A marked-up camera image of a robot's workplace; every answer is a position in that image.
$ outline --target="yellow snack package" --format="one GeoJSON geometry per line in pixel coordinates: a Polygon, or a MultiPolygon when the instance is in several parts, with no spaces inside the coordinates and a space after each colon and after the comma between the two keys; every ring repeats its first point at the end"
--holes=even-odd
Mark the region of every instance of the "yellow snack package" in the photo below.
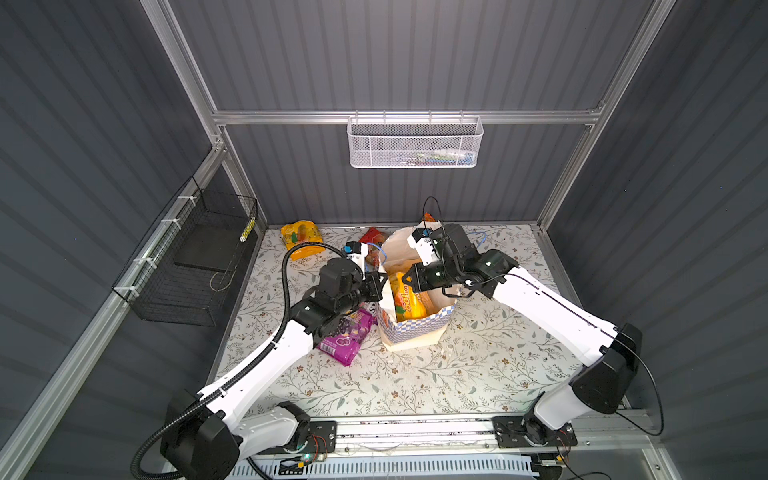
{"type": "MultiPolygon", "coordinates": [[[[286,243],[288,250],[292,249],[299,243],[305,242],[322,242],[323,237],[320,235],[320,230],[317,229],[317,225],[314,222],[308,220],[301,220],[296,223],[291,223],[280,229],[280,234],[283,235],[283,241],[286,243]]],[[[320,253],[325,250],[322,247],[304,247],[291,253],[291,260],[298,260],[299,258],[308,257],[316,253],[320,253]]]]}
{"type": "Polygon", "coordinates": [[[436,313],[432,300],[426,293],[416,293],[402,281],[403,272],[389,276],[389,285],[395,297],[395,315],[398,322],[421,319],[436,313]]]}

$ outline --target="corrugated wall panel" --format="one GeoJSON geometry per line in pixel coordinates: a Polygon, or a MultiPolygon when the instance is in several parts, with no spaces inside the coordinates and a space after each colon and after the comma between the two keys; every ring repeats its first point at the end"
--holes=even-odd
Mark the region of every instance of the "corrugated wall panel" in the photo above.
{"type": "MultiPolygon", "coordinates": [[[[138,2],[3,2],[0,32],[1,445],[210,143],[138,2]]],[[[28,478],[124,478],[217,335],[130,316],[28,478]]]]}
{"type": "Polygon", "coordinates": [[[342,126],[227,130],[271,223],[360,223],[418,220],[429,195],[446,220],[533,221],[584,128],[489,125],[477,167],[406,170],[352,168],[342,126]]]}
{"type": "Polygon", "coordinates": [[[644,331],[685,478],[768,455],[766,25],[763,0],[678,2],[550,229],[588,310],[644,331]]]}
{"type": "Polygon", "coordinates": [[[220,110],[593,108],[650,0],[173,0],[220,110]]]}

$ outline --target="white wire basket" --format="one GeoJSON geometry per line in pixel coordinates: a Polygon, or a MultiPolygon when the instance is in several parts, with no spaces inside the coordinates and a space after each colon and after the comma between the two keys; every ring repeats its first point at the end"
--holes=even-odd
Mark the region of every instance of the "white wire basket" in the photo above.
{"type": "Polygon", "coordinates": [[[385,113],[350,117],[346,133],[354,168],[472,168],[483,129],[476,116],[385,113]]]}

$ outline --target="black wire mesh basket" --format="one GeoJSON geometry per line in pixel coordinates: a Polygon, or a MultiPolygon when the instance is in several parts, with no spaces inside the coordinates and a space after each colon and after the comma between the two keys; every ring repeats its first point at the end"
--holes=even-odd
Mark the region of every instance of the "black wire mesh basket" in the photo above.
{"type": "Polygon", "coordinates": [[[143,320],[216,326],[236,306],[256,247],[257,202],[208,189],[185,198],[151,251],[137,258],[137,249],[125,266],[140,264],[132,284],[113,290],[143,320]]]}

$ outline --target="floral tablecloth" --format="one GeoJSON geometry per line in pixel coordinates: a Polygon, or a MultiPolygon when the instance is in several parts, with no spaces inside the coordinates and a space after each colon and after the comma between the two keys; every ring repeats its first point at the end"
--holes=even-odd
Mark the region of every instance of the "floral tablecloth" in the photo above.
{"type": "MultiPolygon", "coordinates": [[[[497,248],[514,257],[544,285],[556,289],[531,228],[526,225],[465,227],[484,231],[480,251],[497,248]]],[[[321,229],[342,246],[364,228],[321,229]]],[[[482,235],[471,239],[480,241],[482,235]]],[[[248,281],[226,352],[224,375],[252,352],[283,315],[280,263],[286,252],[278,230],[268,230],[248,281]]],[[[292,303],[317,284],[323,252],[289,264],[292,303]]],[[[439,344],[390,353],[378,332],[368,335],[349,367],[314,350],[290,367],[253,406],[261,413],[283,400],[313,417],[525,411],[542,389],[575,371],[576,358],[548,333],[511,308],[480,294],[459,300],[439,344]]]]}

